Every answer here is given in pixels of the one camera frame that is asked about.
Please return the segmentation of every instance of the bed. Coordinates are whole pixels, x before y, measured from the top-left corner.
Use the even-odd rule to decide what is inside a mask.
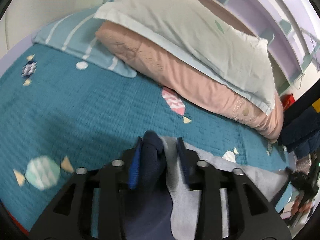
[[[213,4],[224,15],[222,7]],[[16,50],[23,52],[19,46]],[[30,55],[34,55],[37,68],[26,85],[21,70]],[[288,166],[283,147],[273,144],[270,149],[268,140],[254,129],[172,92],[181,102],[178,112],[165,100],[166,88],[140,73],[128,77],[123,72],[127,67],[113,54],[108,54],[105,69],[99,62],[90,62],[89,57],[85,60],[88,64],[79,67],[83,56],[70,55],[68,49],[57,50],[49,42],[37,43],[23,52],[0,79],[0,199],[27,231],[71,176],[67,169],[61,169],[59,175],[54,171],[66,157],[73,168],[99,169],[131,148],[146,130],[183,137],[215,156],[236,149],[236,162],[242,165],[268,171]],[[53,182],[35,187],[31,179],[19,181],[20,176],[30,178],[30,163],[40,158],[49,160],[46,165],[53,167]],[[288,188],[278,211],[290,196]]]

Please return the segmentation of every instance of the gray cloth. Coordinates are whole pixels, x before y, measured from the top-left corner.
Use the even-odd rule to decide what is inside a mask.
[[[177,139],[172,137],[161,137],[161,139],[167,159],[166,182],[173,201],[171,213],[172,234],[176,240],[193,240],[196,231],[200,191],[189,191],[188,187],[183,183],[181,163],[177,157]],[[269,201],[282,188],[288,178],[281,171],[273,173],[251,166],[238,165],[221,157],[213,156],[211,153],[193,147],[188,143],[184,144],[187,149],[196,151],[201,160],[207,161],[217,169],[232,171],[234,168],[241,168]],[[223,237],[228,236],[227,205],[225,194],[222,191]]]

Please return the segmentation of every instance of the dark blue clothing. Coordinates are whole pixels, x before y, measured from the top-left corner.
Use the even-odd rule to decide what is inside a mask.
[[[297,157],[302,158],[320,146],[319,133],[320,113],[310,106],[282,129],[279,142],[287,147],[288,152],[297,150]]]

